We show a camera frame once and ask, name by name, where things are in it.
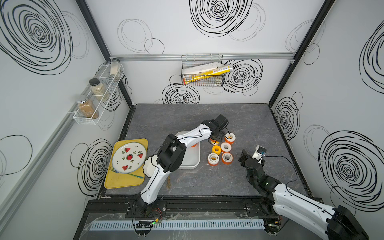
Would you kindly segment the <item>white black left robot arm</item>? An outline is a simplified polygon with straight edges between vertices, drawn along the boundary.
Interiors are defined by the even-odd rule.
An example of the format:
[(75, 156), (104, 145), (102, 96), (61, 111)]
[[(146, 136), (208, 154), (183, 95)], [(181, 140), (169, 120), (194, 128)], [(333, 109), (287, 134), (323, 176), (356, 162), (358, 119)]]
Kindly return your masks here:
[(154, 173), (133, 203), (143, 217), (152, 213), (153, 203), (157, 200), (161, 187), (168, 176), (181, 166), (187, 149), (208, 139), (221, 141), (225, 137), (224, 129), (228, 123), (226, 117), (219, 115), (216, 119), (203, 121), (198, 127), (183, 135), (170, 134), (166, 137), (156, 154)]

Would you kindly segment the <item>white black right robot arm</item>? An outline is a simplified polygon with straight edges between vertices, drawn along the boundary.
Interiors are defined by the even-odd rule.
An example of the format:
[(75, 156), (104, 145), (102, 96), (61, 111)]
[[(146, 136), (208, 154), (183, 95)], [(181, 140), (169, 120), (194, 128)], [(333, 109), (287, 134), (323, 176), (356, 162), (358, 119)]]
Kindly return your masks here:
[(369, 236), (352, 212), (339, 205), (334, 208), (306, 197), (270, 177), (263, 169), (264, 155), (242, 150), (239, 162), (247, 170), (247, 181), (267, 199), (273, 210), (323, 240), (368, 240)]

